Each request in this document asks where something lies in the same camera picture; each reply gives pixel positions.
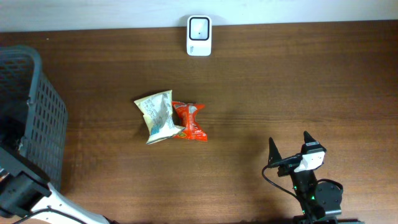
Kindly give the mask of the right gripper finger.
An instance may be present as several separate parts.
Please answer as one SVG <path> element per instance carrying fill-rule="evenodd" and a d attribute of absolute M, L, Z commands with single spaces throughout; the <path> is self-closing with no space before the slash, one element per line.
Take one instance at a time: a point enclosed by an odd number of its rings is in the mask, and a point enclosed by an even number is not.
<path fill-rule="evenodd" d="M 272 138 L 269 138 L 269 157 L 268 157 L 268 166 L 269 167 L 277 167 L 279 166 L 282 157 L 279 153 L 279 150 Z"/>
<path fill-rule="evenodd" d="M 309 134 L 309 132 L 304 131 L 303 132 L 304 136 L 304 141 L 306 145 L 315 145 L 317 144 L 317 141 Z"/>

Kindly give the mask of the cream snack bag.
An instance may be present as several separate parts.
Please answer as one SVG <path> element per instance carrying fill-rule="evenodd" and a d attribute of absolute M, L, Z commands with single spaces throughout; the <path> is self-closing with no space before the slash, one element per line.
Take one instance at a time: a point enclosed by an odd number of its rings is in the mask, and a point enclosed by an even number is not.
<path fill-rule="evenodd" d="M 135 100 L 143 113 L 149 130 L 146 144 L 153 144 L 180 134 L 185 127 L 176 125 L 173 119 L 172 90 L 163 91 Z"/>

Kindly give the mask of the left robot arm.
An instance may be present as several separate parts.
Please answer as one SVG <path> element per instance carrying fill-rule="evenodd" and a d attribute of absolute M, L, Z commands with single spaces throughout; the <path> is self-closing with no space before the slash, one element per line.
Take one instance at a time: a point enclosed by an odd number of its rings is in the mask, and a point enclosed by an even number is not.
<path fill-rule="evenodd" d="M 1 216 L 18 216 L 22 223 L 38 219 L 47 223 L 112 223 L 65 198 L 48 175 L 16 151 L 1 148 Z"/>

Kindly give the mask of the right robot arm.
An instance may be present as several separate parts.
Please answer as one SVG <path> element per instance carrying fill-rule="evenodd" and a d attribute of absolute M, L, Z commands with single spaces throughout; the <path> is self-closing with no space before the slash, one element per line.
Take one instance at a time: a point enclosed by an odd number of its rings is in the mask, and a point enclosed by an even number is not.
<path fill-rule="evenodd" d="M 317 179 L 314 171 L 323 165 L 326 148 L 307 132 L 298 154 L 283 159 L 272 138 L 269 138 L 268 164 L 262 169 L 263 178 L 274 187 L 293 196 L 302 214 L 293 217 L 294 223 L 337 223 L 341 214 L 343 186 L 330 179 Z M 265 175 L 266 169 L 277 168 L 279 177 L 290 176 L 294 192 L 275 184 Z"/>

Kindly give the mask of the red snack bag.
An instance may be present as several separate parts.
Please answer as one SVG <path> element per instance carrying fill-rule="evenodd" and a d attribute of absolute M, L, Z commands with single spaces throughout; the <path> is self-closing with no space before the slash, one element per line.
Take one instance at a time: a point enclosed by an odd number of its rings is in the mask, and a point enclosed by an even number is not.
<path fill-rule="evenodd" d="M 176 134 L 174 138 L 196 141 L 208 140 L 207 133 L 204 132 L 204 130 L 196 121 L 196 115 L 198 114 L 198 112 L 205 108 L 204 104 L 173 101 L 172 106 L 182 122 L 181 126 L 185 128 L 183 131 Z"/>

